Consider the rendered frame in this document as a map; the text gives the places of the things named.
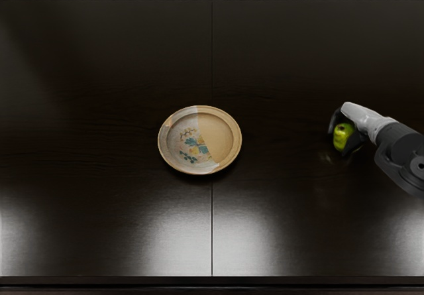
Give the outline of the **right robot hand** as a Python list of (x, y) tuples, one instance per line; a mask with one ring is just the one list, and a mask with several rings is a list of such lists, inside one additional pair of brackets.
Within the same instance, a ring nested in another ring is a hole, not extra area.
[(335, 136), (337, 126), (351, 122), (354, 127), (352, 133), (346, 138), (343, 149), (339, 152), (348, 156), (357, 151), (367, 139), (374, 145), (377, 144), (378, 133), (387, 125), (398, 123), (391, 117), (384, 117), (374, 110), (352, 102), (344, 102), (331, 116), (327, 134)]

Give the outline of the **green fruit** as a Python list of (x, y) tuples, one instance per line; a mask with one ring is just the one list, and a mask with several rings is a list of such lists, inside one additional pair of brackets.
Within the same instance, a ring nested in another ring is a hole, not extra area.
[(345, 149), (349, 137), (355, 132), (354, 125), (350, 123), (339, 123), (333, 129), (333, 146), (339, 152)]

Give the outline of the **tan patterned ceramic plate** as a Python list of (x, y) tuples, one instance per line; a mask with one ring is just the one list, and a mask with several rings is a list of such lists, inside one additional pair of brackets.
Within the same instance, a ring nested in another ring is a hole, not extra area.
[(242, 133), (225, 111), (194, 105), (173, 113), (158, 133), (158, 150), (174, 169), (192, 175), (213, 174), (238, 156)]

